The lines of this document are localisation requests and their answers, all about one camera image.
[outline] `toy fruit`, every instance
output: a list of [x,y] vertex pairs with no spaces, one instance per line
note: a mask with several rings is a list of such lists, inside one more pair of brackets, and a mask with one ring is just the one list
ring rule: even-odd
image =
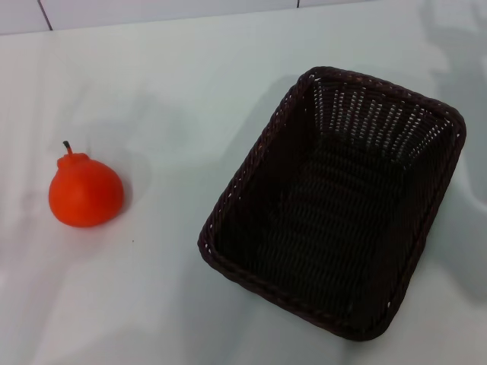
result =
[[86,154],[68,154],[58,159],[58,171],[49,187],[49,206],[55,217],[73,227],[102,224],[123,206],[123,185],[107,165]]

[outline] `white wall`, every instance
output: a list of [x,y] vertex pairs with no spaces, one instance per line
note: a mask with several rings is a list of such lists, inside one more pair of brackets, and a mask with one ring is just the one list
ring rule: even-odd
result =
[[42,0],[54,30],[296,8],[297,0]]
[[36,0],[0,0],[0,34],[49,30]]

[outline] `table surface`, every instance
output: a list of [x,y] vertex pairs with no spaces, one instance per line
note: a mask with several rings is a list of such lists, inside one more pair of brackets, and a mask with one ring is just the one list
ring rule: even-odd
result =
[[[0,37],[0,363],[485,363],[483,5],[390,0]],[[361,344],[227,281],[196,248],[280,99],[316,65],[441,99],[468,131],[400,311]],[[130,181],[117,219],[78,230],[51,215],[65,139]]]

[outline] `dark brown basket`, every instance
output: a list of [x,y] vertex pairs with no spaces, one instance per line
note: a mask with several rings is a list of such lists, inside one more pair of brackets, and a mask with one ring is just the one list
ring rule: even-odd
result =
[[376,338],[403,301],[465,137],[444,103],[313,68],[218,200],[202,257],[314,325]]

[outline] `rectangular basket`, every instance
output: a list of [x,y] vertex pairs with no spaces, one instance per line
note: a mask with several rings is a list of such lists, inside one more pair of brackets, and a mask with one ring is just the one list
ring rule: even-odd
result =
[[444,103],[313,68],[218,200],[202,257],[314,325],[376,338],[403,301],[465,137]]

